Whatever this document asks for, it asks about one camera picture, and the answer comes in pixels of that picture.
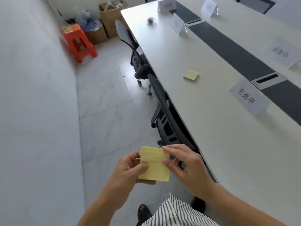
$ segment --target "hand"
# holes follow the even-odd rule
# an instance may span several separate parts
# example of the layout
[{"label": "hand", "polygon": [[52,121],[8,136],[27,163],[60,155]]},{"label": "hand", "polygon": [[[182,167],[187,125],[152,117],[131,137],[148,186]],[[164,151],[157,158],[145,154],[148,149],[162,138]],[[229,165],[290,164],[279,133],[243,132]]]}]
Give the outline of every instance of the hand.
[{"label": "hand", "polygon": [[140,163],[139,152],[118,160],[111,177],[97,198],[104,198],[114,210],[120,209],[129,197],[136,183],[156,184],[153,180],[141,180],[138,176],[147,171],[147,163]]},{"label": "hand", "polygon": [[[216,183],[210,177],[203,158],[184,144],[164,146],[163,150],[176,157],[174,160],[163,160],[163,164],[179,178],[194,196],[209,202]],[[186,164],[185,170],[178,167],[180,160]]]}]

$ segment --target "forearm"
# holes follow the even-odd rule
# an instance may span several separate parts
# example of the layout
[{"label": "forearm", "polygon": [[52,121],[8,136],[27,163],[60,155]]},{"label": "forearm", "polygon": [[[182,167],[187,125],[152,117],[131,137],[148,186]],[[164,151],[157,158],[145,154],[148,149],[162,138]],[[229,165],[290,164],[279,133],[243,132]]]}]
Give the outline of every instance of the forearm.
[{"label": "forearm", "polygon": [[100,192],[92,202],[77,226],[109,226],[116,209],[107,199],[103,192]]},{"label": "forearm", "polygon": [[214,189],[209,204],[232,224],[237,226],[285,226],[280,221],[235,197],[222,186],[216,184]]}]

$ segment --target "floor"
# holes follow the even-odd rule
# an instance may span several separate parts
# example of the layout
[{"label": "floor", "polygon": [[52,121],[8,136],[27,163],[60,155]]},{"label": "floor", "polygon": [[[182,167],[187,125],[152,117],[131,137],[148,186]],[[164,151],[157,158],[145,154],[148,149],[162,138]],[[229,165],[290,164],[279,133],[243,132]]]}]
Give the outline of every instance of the floor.
[{"label": "floor", "polygon": [[[77,70],[86,208],[105,185],[119,158],[139,151],[143,145],[159,147],[160,140],[158,131],[151,127],[157,99],[155,94],[147,95],[148,80],[138,86],[130,65],[131,49],[113,38],[97,45],[96,50],[98,57],[86,57]],[[135,226],[139,205],[146,204],[154,213],[168,193],[187,203],[193,198],[172,173],[170,182],[137,184],[111,225]]]}]

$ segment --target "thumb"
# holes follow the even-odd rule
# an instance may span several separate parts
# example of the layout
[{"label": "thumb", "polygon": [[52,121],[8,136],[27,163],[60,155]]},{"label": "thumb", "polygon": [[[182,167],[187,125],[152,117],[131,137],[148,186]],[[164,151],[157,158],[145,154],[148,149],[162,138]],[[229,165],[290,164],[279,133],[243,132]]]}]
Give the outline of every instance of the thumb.
[{"label": "thumb", "polygon": [[139,175],[143,174],[147,170],[148,170],[148,164],[140,163],[137,166],[130,169],[130,174],[131,174],[131,176],[137,178]]},{"label": "thumb", "polygon": [[180,167],[178,167],[178,164],[171,160],[163,160],[162,163],[174,173],[178,179],[182,181],[182,179],[185,177],[185,171],[181,170]]}]

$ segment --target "cardboard box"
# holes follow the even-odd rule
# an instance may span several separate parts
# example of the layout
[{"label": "cardboard box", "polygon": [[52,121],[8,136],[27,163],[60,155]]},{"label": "cardboard box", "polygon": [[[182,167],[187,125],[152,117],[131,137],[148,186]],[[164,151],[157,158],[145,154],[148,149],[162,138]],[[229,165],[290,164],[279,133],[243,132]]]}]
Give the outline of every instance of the cardboard box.
[{"label": "cardboard box", "polygon": [[127,8],[128,4],[125,2],[125,0],[122,0],[122,3],[123,7],[120,8],[114,8],[111,5],[107,5],[107,3],[102,3],[98,6],[100,11],[100,18],[104,24],[109,38],[118,36],[115,26],[115,21],[117,19],[127,25],[120,11]]},{"label": "cardboard box", "polygon": [[109,40],[103,25],[97,31],[86,31],[85,34],[93,45],[105,43]]}]

